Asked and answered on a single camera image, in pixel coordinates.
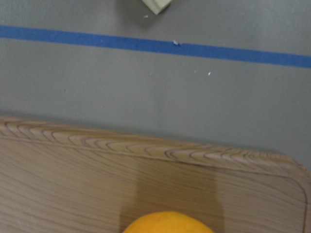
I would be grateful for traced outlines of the cream bear tray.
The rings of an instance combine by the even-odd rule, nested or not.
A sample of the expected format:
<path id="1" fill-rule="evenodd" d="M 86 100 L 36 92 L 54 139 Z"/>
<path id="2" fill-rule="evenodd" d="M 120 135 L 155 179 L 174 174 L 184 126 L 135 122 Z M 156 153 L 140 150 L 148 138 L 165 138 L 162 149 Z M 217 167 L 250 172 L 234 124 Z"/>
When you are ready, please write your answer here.
<path id="1" fill-rule="evenodd" d="M 142 2 L 151 10 L 155 15 L 158 15 L 165 10 L 172 2 L 172 0 L 142 0 Z"/>

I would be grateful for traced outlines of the brown wooden tray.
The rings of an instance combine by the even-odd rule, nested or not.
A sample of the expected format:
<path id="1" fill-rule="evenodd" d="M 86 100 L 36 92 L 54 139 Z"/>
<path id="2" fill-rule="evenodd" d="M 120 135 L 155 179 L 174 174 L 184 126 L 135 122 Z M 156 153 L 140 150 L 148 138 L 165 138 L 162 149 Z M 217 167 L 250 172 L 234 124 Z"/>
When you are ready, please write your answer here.
<path id="1" fill-rule="evenodd" d="M 179 211 L 216 233 L 308 233 L 311 174 L 292 158 L 2 116 L 3 233 L 121 233 Z"/>

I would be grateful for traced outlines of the orange fruit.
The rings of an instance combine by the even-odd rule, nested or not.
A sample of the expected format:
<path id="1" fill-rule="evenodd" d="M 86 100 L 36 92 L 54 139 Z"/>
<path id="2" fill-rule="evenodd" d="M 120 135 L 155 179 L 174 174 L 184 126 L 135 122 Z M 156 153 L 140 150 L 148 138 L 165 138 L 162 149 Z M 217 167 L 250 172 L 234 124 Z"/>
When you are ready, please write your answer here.
<path id="1" fill-rule="evenodd" d="M 125 233 L 212 233 L 213 230 L 188 215 L 163 211 L 146 214 L 133 221 Z"/>

